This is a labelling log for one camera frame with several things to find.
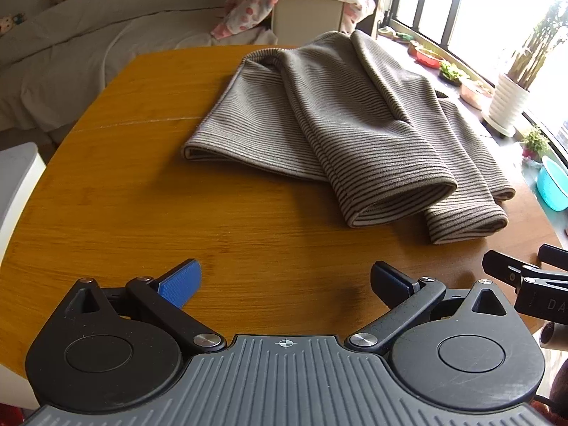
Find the white side cabinet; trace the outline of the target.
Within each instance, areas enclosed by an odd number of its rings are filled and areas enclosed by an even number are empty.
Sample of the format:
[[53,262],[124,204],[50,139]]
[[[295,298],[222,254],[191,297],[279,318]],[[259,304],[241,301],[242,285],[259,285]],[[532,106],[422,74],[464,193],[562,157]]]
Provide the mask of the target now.
[[33,142],[1,151],[1,258],[45,168]]

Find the brown striped knit sweater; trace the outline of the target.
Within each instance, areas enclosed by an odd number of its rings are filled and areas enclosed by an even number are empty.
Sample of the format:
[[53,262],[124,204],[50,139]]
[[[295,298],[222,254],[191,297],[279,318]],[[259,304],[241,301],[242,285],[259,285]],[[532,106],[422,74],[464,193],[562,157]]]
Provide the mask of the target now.
[[423,213],[436,244],[499,232],[515,194],[456,104],[358,31],[246,55],[184,154],[329,183],[350,227]]

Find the pink rectangular planter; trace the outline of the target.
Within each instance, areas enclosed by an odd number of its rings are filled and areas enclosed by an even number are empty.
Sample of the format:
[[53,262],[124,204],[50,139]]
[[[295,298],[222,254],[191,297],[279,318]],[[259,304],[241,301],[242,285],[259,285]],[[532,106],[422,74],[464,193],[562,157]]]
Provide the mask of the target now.
[[493,98],[494,89],[483,81],[464,79],[460,86],[460,98],[477,110],[488,109]]

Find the tall green palm plant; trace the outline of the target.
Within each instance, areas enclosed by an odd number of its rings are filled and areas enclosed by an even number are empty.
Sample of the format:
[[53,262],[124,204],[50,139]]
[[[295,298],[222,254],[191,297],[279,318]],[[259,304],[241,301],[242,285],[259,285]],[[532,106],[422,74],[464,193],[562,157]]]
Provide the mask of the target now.
[[567,42],[567,4],[560,3],[550,7],[523,45],[515,51],[506,76],[528,91],[546,58],[564,42]]

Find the turquoise plastic basin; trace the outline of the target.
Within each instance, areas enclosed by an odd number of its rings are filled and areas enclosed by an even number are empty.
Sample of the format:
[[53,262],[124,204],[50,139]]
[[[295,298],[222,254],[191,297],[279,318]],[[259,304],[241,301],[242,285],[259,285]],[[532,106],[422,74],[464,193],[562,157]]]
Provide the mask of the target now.
[[548,156],[543,156],[537,177],[537,190],[555,212],[563,212],[568,207],[567,182],[567,173],[562,167]]

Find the green leafy tray plant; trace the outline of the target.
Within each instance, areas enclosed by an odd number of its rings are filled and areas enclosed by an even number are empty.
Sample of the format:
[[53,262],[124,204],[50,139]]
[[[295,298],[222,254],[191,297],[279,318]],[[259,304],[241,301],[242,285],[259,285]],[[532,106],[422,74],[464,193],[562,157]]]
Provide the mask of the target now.
[[444,82],[460,87],[464,80],[469,78],[469,75],[458,68],[453,62],[443,61],[441,62],[438,76]]

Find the small green potted plant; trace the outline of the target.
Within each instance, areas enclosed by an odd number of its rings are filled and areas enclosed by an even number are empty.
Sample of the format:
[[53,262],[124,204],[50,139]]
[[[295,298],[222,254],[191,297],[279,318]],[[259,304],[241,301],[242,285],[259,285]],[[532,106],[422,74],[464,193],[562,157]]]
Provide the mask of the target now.
[[521,143],[523,148],[523,157],[534,160],[537,163],[542,162],[542,158],[549,152],[550,146],[548,139],[543,135],[538,127],[533,127]]

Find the red bowl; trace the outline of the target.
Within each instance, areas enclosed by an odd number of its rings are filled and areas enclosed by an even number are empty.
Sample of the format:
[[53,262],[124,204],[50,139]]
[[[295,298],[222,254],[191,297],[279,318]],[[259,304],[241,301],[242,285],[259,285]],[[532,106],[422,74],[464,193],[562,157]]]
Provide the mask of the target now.
[[439,69],[445,59],[423,46],[416,48],[416,61],[423,66]]

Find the white ribbed plant pot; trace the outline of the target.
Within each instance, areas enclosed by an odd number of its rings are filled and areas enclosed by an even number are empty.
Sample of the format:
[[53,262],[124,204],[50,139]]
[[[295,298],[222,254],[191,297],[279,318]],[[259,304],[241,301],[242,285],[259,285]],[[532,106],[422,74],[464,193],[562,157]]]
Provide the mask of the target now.
[[515,122],[525,111],[526,99],[530,93],[521,88],[506,74],[499,75],[491,102],[481,115],[483,120],[496,132],[505,137],[515,135]]

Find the beige covered sofa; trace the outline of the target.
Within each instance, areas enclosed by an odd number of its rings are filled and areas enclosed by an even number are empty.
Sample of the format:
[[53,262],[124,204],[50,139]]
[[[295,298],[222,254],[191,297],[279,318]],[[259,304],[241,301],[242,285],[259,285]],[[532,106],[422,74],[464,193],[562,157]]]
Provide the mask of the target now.
[[1,38],[1,129],[50,133],[80,118],[146,53],[213,46],[225,0],[67,0]]

